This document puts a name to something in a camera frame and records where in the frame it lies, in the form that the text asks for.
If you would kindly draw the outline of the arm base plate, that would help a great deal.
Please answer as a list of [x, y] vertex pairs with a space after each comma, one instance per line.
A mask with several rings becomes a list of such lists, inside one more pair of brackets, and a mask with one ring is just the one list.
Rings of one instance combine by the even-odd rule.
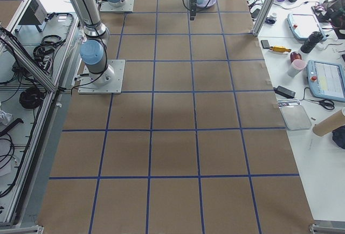
[[100, 4], [103, 13], [131, 13], [134, 9], [134, 0], [102, 0]]
[[89, 73], [87, 66], [84, 66], [83, 73], [88, 74], [82, 77], [78, 88], [79, 94], [120, 94], [122, 90], [123, 75], [125, 71], [125, 60], [108, 60], [108, 69], [100, 78], [98, 75]]

